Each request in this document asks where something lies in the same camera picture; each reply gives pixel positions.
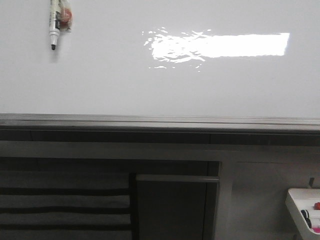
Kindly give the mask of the pink marker in bin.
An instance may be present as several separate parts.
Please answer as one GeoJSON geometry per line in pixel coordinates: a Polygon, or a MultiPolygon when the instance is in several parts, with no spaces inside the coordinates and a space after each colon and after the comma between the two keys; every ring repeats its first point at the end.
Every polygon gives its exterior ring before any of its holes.
{"type": "Polygon", "coordinates": [[[312,227],[311,228],[315,233],[320,233],[320,228],[319,227],[312,227]]]}

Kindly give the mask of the white whiteboard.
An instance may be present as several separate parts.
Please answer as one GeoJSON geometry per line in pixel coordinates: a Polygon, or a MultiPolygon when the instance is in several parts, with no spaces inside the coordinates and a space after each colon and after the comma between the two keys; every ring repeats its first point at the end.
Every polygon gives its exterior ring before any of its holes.
{"type": "Polygon", "coordinates": [[[73,0],[56,50],[47,0],[0,3],[0,111],[318,118],[317,0],[73,0]]]}

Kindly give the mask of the white plastic marker bin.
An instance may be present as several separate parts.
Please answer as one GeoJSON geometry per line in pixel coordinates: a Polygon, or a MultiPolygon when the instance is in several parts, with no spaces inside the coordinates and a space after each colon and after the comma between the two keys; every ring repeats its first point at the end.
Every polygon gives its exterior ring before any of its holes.
{"type": "Polygon", "coordinates": [[[290,188],[287,192],[285,205],[303,240],[318,240],[320,233],[311,228],[320,227],[320,211],[314,210],[314,204],[320,202],[320,190],[311,188],[290,188]],[[301,210],[308,210],[312,227],[309,228],[301,210]]]}

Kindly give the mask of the grey striped panel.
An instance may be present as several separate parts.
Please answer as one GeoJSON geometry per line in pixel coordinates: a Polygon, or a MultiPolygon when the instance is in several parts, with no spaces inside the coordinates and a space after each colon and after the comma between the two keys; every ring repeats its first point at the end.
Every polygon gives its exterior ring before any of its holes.
{"type": "Polygon", "coordinates": [[[127,172],[0,173],[3,240],[137,240],[135,179],[127,172]]]}

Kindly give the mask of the red marker cap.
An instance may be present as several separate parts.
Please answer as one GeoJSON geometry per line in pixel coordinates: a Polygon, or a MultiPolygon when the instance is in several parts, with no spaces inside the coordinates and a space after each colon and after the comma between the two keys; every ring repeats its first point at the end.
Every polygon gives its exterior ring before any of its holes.
{"type": "Polygon", "coordinates": [[[320,202],[316,202],[313,206],[314,210],[320,210],[320,202]]]}

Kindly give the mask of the white dry-erase marker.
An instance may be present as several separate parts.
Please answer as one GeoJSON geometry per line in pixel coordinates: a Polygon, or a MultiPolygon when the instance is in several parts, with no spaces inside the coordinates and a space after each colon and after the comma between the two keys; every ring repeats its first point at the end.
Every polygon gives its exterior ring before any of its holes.
{"type": "Polygon", "coordinates": [[[51,50],[57,47],[61,32],[71,32],[73,13],[69,0],[51,0],[49,3],[49,38],[51,50]]]}

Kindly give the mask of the grey aluminium whiteboard tray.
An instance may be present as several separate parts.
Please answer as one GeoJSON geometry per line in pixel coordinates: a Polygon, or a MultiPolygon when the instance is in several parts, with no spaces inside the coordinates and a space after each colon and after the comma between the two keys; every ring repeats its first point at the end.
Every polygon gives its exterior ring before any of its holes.
{"type": "Polygon", "coordinates": [[[318,118],[3,113],[9,141],[254,146],[320,144],[318,118]]]}

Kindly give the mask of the dark grey cabinet door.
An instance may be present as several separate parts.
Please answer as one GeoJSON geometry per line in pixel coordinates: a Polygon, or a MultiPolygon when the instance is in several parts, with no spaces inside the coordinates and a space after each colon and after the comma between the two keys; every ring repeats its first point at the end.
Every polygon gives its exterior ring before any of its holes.
{"type": "Polygon", "coordinates": [[[139,174],[141,240],[212,240],[219,177],[139,174]]]}

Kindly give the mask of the black marker in bin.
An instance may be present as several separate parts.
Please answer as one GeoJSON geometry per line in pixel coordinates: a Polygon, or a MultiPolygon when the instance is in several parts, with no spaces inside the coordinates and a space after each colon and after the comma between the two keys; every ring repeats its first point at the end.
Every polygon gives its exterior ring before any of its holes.
{"type": "Polygon", "coordinates": [[[311,220],[309,218],[308,210],[304,209],[304,210],[301,210],[300,212],[301,212],[302,216],[304,217],[304,220],[306,221],[308,227],[311,228],[312,227],[312,223],[311,223],[311,220]]]}

